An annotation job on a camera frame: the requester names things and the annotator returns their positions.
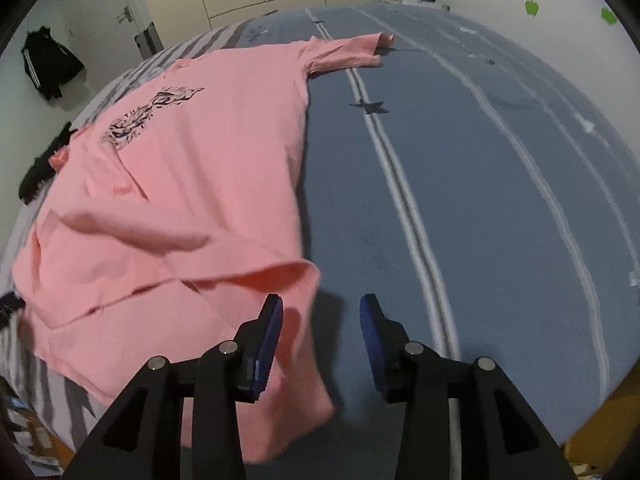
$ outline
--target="black graphic print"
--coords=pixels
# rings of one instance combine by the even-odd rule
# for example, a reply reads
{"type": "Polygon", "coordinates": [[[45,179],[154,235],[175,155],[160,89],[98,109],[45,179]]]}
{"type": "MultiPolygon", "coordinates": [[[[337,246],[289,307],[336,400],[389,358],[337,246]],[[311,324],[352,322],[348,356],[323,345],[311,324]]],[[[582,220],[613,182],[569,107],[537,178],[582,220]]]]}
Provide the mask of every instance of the black graphic print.
{"type": "Polygon", "coordinates": [[[146,122],[154,116],[155,110],[179,105],[202,90],[204,88],[191,89],[185,86],[163,88],[147,104],[139,106],[113,121],[109,125],[109,131],[102,136],[102,140],[113,144],[116,150],[121,150],[140,135],[146,122]]]}

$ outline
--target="screw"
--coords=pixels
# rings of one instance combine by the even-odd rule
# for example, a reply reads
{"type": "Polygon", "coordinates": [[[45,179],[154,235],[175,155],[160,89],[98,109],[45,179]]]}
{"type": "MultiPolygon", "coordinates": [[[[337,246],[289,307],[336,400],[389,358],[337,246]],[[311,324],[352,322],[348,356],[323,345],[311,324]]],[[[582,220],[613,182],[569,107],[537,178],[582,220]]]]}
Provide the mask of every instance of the screw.
{"type": "Polygon", "coordinates": [[[485,372],[495,369],[495,361],[490,357],[481,357],[478,359],[478,367],[485,372]]]}
{"type": "Polygon", "coordinates": [[[220,343],[218,349],[225,355],[233,354],[234,352],[238,351],[238,343],[236,343],[235,341],[223,341],[222,343],[220,343]]]}
{"type": "Polygon", "coordinates": [[[157,355],[155,357],[152,357],[151,359],[149,359],[149,361],[146,362],[146,365],[149,368],[151,368],[152,370],[159,370],[165,364],[166,364],[166,359],[164,357],[162,357],[161,355],[157,355]]]}
{"type": "Polygon", "coordinates": [[[409,355],[420,355],[422,352],[424,352],[424,346],[422,346],[421,343],[409,341],[406,345],[404,345],[404,351],[409,355]]]}

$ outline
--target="bed sheet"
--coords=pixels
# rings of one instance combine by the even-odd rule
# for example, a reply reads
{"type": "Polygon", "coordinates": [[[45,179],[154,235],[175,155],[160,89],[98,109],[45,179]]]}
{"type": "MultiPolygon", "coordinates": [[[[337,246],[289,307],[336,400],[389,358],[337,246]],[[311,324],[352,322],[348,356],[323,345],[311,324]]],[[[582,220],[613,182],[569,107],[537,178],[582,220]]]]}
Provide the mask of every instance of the bed sheet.
{"type": "MultiPolygon", "coordinates": [[[[396,35],[382,67],[309,81],[298,190],[305,256],[322,272],[318,365],[338,412],[250,466],[250,478],[393,477],[403,409],[374,389],[358,322],[367,292],[412,339],[465,361],[494,357],[558,442],[640,355],[640,171],[597,108],[546,64],[459,16],[388,4],[278,12],[213,43],[370,32],[396,35]]],[[[129,71],[76,125],[188,44],[129,71]]],[[[52,379],[36,368],[37,401],[52,379]]],[[[75,418],[66,440],[76,447],[100,412],[77,390],[67,407],[51,398],[52,413],[75,418]]]]}

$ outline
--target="green apple sticker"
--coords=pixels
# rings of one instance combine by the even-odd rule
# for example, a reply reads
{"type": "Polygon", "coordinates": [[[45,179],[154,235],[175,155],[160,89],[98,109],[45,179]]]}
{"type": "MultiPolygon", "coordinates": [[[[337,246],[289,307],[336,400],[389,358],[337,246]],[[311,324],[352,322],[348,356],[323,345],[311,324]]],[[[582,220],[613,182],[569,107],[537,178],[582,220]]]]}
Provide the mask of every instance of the green apple sticker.
{"type": "Polygon", "coordinates": [[[602,12],[600,13],[600,17],[609,25],[615,25],[618,22],[616,15],[611,12],[607,7],[602,7],[602,12]]]}
{"type": "Polygon", "coordinates": [[[533,0],[527,0],[527,2],[524,4],[524,8],[527,11],[527,14],[530,14],[531,16],[535,16],[540,10],[540,6],[538,5],[538,3],[534,2],[533,0]]]}

